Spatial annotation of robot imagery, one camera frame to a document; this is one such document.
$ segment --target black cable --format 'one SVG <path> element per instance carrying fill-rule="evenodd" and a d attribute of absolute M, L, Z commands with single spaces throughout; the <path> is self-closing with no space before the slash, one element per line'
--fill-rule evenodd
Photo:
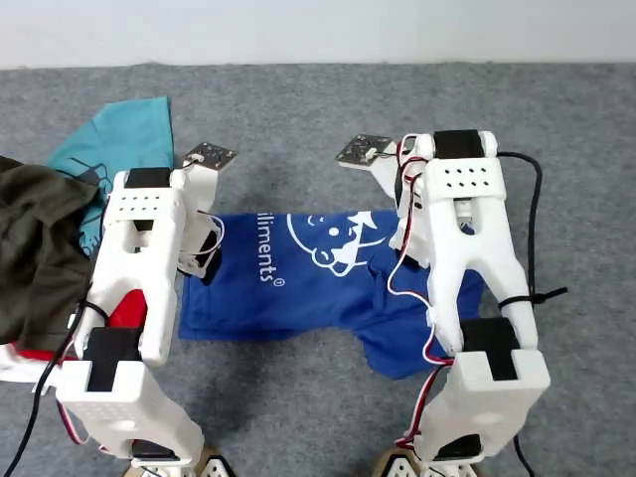
<path fill-rule="evenodd" d="M 442 474 L 440 471 L 438 471 L 434 467 L 428 467 L 428 470 L 432 470 L 433 472 L 435 472 L 435 474 L 441 475 L 441 477 L 446 477 L 444 474 Z"/>
<path fill-rule="evenodd" d="M 535 471 L 526 460 L 526 456 L 524 455 L 524 453 L 521 451 L 521 445 L 519 443 L 519 434 L 515 436 L 515 438 L 513 439 L 513 443 L 515 444 L 515 452 L 517 452 L 517 457 L 519 457 L 519 461 L 522 463 L 522 465 L 528 472 L 528 475 L 530 477 L 535 477 Z"/>
<path fill-rule="evenodd" d="M 85 299 L 86 296 L 88 295 L 88 291 L 90 290 L 90 286 L 92 285 L 92 273 L 94 272 L 94 267 L 97 262 L 97 256 L 99 255 L 100 246 L 101 246 L 101 241 L 97 243 L 96 247 L 92 251 L 92 255 L 90 256 L 90 259 L 89 259 L 90 264 L 88 267 L 88 273 L 86 275 L 85 289 L 82 294 L 82 299 L 78 302 L 78 306 L 76 307 L 76 316 L 74 317 L 73 321 L 69 325 L 69 331 L 67 332 L 66 336 L 64 337 L 64 340 L 60 344 L 60 347 L 55 351 L 55 353 L 53 354 L 53 357 L 47 363 L 44 370 L 42 371 L 42 375 L 38 379 L 38 382 L 36 384 L 36 388 L 33 394 L 33 405 L 31 407 L 31 414 L 29 415 L 29 420 L 27 421 L 27 427 L 24 429 L 24 434 L 22 435 L 22 440 L 20 441 L 20 444 L 18 445 L 18 450 L 13 456 L 13 459 L 11 460 L 9 467 L 7 467 L 7 470 L 5 470 L 4 472 L 4 477 L 10 477 L 13 474 L 13 472 L 16 470 L 16 467 L 18 466 L 20 459 L 22 459 L 22 454 L 24 454 L 24 451 L 27 448 L 27 444 L 29 443 L 29 439 L 31 439 L 31 434 L 33 433 L 33 428 L 36 425 L 38 412 L 40 411 L 40 400 L 42 398 L 42 389 L 44 388 L 44 385 L 47 382 L 47 379 L 49 378 L 49 375 L 55 368 L 56 364 L 64 358 L 64 354 L 67 348 L 69 347 L 71 340 L 73 339 L 73 335 L 75 334 L 76 330 L 78 329 L 78 326 L 80 325 L 84 310 L 86 309 L 86 307 L 89 307 L 95 310 L 97 313 L 99 313 L 102 316 L 103 314 L 105 314 L 101 308 L 99 308 L 97 305 L 94 305 L 93 303 L 90 303 L 90 304 L 87 303 Z"/>
<path fill-rule="evenodd" d="M 110 317 L 108 316 L 108 313 L 103 311 L 99 306 L 95 305 L 94 303 L 90 303 L 88 301 L 85 301 L 83 305 L 86 308 L 90 308 L 91 310 L 95 311 L 103 319 L 104 325 L 108 323 L 108 320 L 110 319 Z"/>
<path fill-rule="evenodd" d="M 11 464 L 9 464 L 9 467 L 7 467 L 7 470 L 4 473 L 4 477 L 10 477 L 13 474 L 13 471 L 16 469 L 16 467 L 18 466 L 18 463 L 20 462 L 20 459 L 22 458 L 22 454 L 27 448 L 27 444 L 29 443 L 29 439 L 31 438 L 31 433 L 33 432 L 33 428 L 36 425 L 36 419 L 38 418 L 38 411 L 40 410 L 40 399 L 42 397 L 42 389 L 44 388 L 44 384 L 46 383 L 47 378 L 53 371 L 58 361 L 62 358 L 65 350 L 67 349 L 69 343 L 71 342 L 71 339 L 73 338 L 73 334 L 75 333 L 76 329 L 78 328 L 78 325 L 80 324 L 81 316 L 83 315 L 83 311 L 85 310 L 85 307 L 86 307 L 86 303 L 84 300 L 82 300 L 78 304 L 78 308 L 76 310 L 76 316 L 73 319 L 71 326 L 69 327 L 69 332 L 67 333 L 67 336 L 65 336 L 62 344 L 54 353 L 53 358 L 51 358 L 51 360 L 47 363 L 47 366 L 44 368 L 44 371 L 42 372 L 42 375 L 40 376 L 40 379 L 38 380 L 38 383 L 36 384 L 36 388 L 33 394 L 33 406 L 31 408 L 31 415 L 29 416 L 27 427 L 24 430 L 22 440 L 20 441 L 20 445 L 18 446 L 18 450 L 15 456 L 13 457 Z"/>
<path fill-rule="evenodd" d="M 532 164 L 535 168 L 535 190 L 530 202 L 530 216 L 528 218 L 528 289 L 530 296 L 535 296 L 537 292 L 537 277 L 535 273 L 535 230 L 537 228 L 537 208 L 539 207 L 539 196 L 541 195 L 541 184 L 544 180 L 544 171 L 541 164 L 534 157 L 521 152 L 504 151 L 498 154 L 501 157 L 516 157 L 522 161 Z"/>
<path fill-rule="evenodd" d="M 148 472 L 150 475 L 154 475 L 155 477 L 161 477 L 161 475 L 159 475 L 157 472 L 150 470 L 148 467 L 141 466 L 141 468 L 144 471 Z"/>
<path fill-rule="evenodd" d="M 522 154 L 521 152 L 504 151 L 500 152 L 499 156 L 516 157 L 517 159 L 521 159 L 522 161 L 532 164 L 532 166 L 535 168 L 535 189 L 533 191 L 533 197 L 530 202 L 530 216 L 528 217 L 528 289 L 530 291 L 530 299 L 532 302 L 532 298 L 537 295 L 537 277 L 535 273 L 535 230 L 537 228 L 537 208 L 539 207 L 539 196 L 541 195 L 541 184 L 544 179 L 544 171 L 541 168 L 541 164 L 539 164 L 539 161 L 527 154 Z M 515 435 L 515 437 L 513 438 L 513 443 L 515 445 L 515 452 L 517 452 L 517 457 L 528 472 L 529 477 L 535 477 L 535 471 L 528 463 L 528 460 L 526 460 L 526 457 L 521 450 L 521 444 L 519 443 L 519 434 Z"/>

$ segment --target white logo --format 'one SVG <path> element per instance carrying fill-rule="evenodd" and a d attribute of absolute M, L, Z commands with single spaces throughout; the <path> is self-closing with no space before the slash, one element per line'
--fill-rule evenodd
<path fill-rule="evenodd" d="M 287 214 L 287 228 L 298 246 L 311 255 L 314 264 L 330 269 L 338 277 L 347 275 L 356 266 L 366 265 L 367 261 L 359 257 L 360 251 L 386 239 L 362 242 L 365 228 L 378 230 L 370 211 L 358 212 L 347 221 L 341 227 L 327 228 L 324 216 Z"/>

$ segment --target dark green cloth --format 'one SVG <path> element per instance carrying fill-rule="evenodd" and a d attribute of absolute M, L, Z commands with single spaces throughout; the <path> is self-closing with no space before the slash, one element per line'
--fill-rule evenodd
<path fill-rule="evenodd" d="M 97 188 L 0 156 L 0 343 L 56 349 L 85 291 L 81 209 Z"/>

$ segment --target teal t-shirt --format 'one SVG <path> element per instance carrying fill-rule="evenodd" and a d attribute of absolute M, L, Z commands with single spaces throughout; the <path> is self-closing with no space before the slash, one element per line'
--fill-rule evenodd
<path fill-rule="evenodd" d="M 79 244 L 90 254 L 115 174 L 136 167 L 173 167 L 170 105 L 166 96 L 104 106 L 58 147 L 47 166 L 99 187 L 86 208 Z"/>

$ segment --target white wall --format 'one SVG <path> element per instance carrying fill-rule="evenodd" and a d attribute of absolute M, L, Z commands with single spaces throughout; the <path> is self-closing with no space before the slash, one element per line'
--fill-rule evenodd
<path fill-rule="evenodd" d="M 0 69 L 636 61 L 633 0 L 0 0 Z"/>

